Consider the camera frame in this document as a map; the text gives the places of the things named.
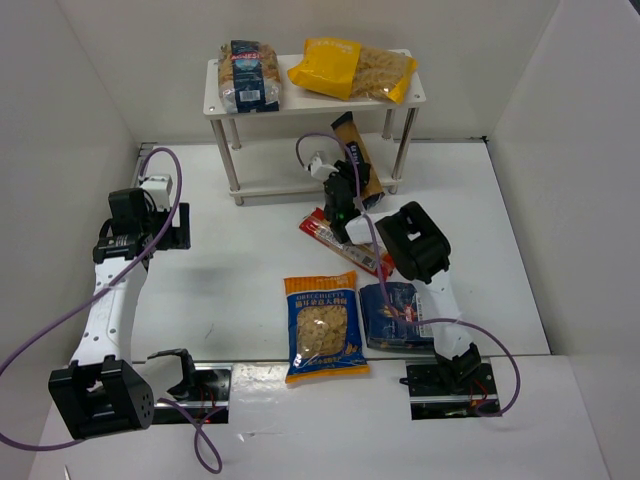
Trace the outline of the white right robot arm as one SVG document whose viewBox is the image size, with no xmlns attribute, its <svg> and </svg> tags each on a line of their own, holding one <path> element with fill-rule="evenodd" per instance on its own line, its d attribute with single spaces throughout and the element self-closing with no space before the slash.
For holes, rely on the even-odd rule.
<svg viewBox="0 0 640 480">
<path fill-rule="evenodd" d="M 440 381 L 455 391 L 481 364 L 479 350 L 460 325 L 455 297 L 450 289 L 451 245 L 443 231 L 422 206 L 411 201 L 395 212 L 366 213 L 357 202 L 360 188 L 367 185 L 370 166 L 337 161 L 331 165 L 316 158 L 307 167 L 323 183 L 324 218 L 341 244 L 369 244 L 374 251 L 384 247 L 398 273 L 412 281 L 423 300 L 435 307 L 430 320 L 433 348 Z"/>
</svg>

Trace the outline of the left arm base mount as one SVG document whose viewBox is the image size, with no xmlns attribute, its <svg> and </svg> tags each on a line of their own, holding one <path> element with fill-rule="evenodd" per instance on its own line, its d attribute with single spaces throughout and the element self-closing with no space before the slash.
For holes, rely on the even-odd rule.
<svg viewBox="0 0 640 480">
<path fill-rule="evenodd" d="M 227 424 L 233 366 L 230 363 L 196 362 L 190 385 L 178 386 L 183 375 L 177 367 L 156 370 L 146 376 L 155 399 L 153 425 L 187 424 L 172 406 L 161 403 L 169 398 L 195 420 L 205 424 Z"/>
</svg>

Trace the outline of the brown black spaghetti packet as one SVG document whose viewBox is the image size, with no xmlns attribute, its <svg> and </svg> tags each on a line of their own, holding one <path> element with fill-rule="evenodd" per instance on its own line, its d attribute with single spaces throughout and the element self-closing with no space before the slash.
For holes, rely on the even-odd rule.
<svg viewBox="0 0 640 480">
<path fill-rule="evenodd" d="M 360 170 L 361 199 L 364 207 L 369 210 L 376 206 L 384 197 L 384 190 L 373 166 L 365 143 L 354 122 L 353 113 L 342 114 L 332 124 L 331 128 L 350 150 Z"/>
</svg>

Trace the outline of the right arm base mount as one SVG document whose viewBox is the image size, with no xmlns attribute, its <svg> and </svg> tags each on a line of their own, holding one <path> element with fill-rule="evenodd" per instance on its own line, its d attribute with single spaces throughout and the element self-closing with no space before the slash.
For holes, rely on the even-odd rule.
<svg viewBox="0 0 640 480">
<path fill-rule="evenodd" d="M 484 413 L 501 408 L 489 362 L 454 387 L 445 385 L 435 363 L 407 362 L 399 383 L 408 389 L 413 420 L 478 418 L 478 406 Z"/>
</svg>

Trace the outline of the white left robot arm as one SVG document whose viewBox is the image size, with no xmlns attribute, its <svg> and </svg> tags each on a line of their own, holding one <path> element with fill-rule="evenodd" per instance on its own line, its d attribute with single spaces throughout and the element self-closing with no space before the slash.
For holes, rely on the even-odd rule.
<svg viewBox="0 0 640 480">
<path fill-rule="evenodd" d="M 111 217 L 92 257 L 95 291 L 70 364 L 51 373 L 48 389 L 75 440 L 148 428 L 156 400 L 183 398 L 195 367 L 185 349 L 157 352 L 136 369 L 131 338 L 140 293 L 157 250 L 190 247 L 189 206 L 173 206 L 168 177 L 149 177 L 109 195 Z"/>
</svg>

